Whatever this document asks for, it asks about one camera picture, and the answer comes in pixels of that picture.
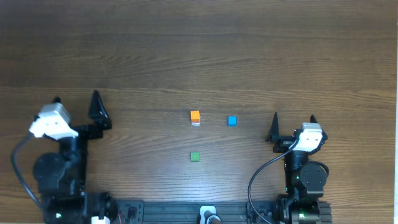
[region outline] wood grain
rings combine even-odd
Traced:
[[[395,1],[0,1],[0,222],[41,222],[9,162],[32,115],[55,95],[73,125],[100,91],[114,128],[90,142],[88,189],[146,201],[246,201],[280,131],[315,114],[329,140],[335,223],[391,223],[397,71]],[[189,111],[200,110],[192,128]],[[238,127],[226,127],[227,115]],[[30,186],[35,158],[19,156]],[[200,162],[189,161],[192,151]],[[282,162],[256,199],[284,191]]]

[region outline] orange cube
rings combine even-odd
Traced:
[[[200,112],[199,111],[191,111],[191,122],[192,123],[200,123]]]

